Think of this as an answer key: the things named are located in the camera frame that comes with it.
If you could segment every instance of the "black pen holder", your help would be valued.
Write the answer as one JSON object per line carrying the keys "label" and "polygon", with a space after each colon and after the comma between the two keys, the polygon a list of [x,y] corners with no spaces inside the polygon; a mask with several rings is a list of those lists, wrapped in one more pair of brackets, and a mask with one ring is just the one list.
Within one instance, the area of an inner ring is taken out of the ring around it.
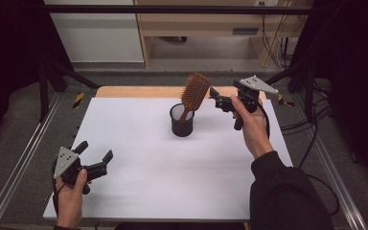
{"label": "black pen holder", "polygon": [[186,137],[193,132],[193,118],[195,113],[190,111],[185,120],[180,121],[184,113],[184,105],[178,103],[170,109],[170,117],[172,118],[172,133],[179,137]]}

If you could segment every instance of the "wooden brush handle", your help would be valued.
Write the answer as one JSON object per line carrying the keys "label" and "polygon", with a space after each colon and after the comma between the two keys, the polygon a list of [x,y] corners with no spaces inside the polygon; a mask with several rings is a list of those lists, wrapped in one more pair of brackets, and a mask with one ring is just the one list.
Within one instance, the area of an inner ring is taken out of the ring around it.
{"label": "wooden brush handle", "polygon": [[191,110],[190,109],[187,109],[185,108],[184,109],[184,112],[183,112],[183,115],[181,115],[180,119],[178,121],[180,122],[185,122],[186,118],[187,118],[187,115],[188,113],[190,112]]}

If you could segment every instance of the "white tabletop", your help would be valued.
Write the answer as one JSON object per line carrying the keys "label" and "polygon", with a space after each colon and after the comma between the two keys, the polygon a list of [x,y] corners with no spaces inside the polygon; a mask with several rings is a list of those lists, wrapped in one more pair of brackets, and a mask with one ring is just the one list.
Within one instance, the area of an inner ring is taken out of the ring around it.
{"label": "white tabletop", "polygon": [[[112,150],[108,175],[90,185],[82,217],[117,221],[246,221],[253,161],[232,113],[204,100],[194,131],[177,137],[170,108],[179,99],[92,99],[73,148],[87,141],[83,165],[102,161]],[[292,166],[273,107],[264,100],[270,141]],[[55,219],[50,200],[43,217]]]}

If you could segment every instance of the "black sleeve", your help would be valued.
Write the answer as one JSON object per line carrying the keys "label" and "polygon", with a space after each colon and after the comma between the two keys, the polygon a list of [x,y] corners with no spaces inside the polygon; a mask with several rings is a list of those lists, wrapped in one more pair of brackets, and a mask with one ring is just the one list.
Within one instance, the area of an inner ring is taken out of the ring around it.
{"label": "black sleeve", "polygon": [[58,227],[58,226],[56,225],[56,226],[55,226],[55,228],[53,228],[53,230],[74,230],[74,229]]}
{"label": "black sleeve", "polygon": [[286,167],[277,151],[256,159],[252,172],[256,180],[250,189],[251,229],[334,229],[306,174]]}

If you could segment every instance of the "human hand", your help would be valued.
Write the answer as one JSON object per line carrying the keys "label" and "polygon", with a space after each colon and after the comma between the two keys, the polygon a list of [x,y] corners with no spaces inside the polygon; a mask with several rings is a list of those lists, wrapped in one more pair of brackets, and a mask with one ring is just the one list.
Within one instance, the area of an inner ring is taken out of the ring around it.
{"label": "human hand", "polygon": [[76,184],[64,183],[61,176],[57,179],[58,220],[57,226],[77,229],[82,217],[82,189],[86,183],[87,171],[80,170]]}
{"label": "human hand", "polygon": [[265,130],[265,115],[258,107],[255,112],[249,113],[244,104],[235,95],[231,95],[232,105],[235,107],[234,118],[243,119],[244,142],[255,159],[273,151]]}

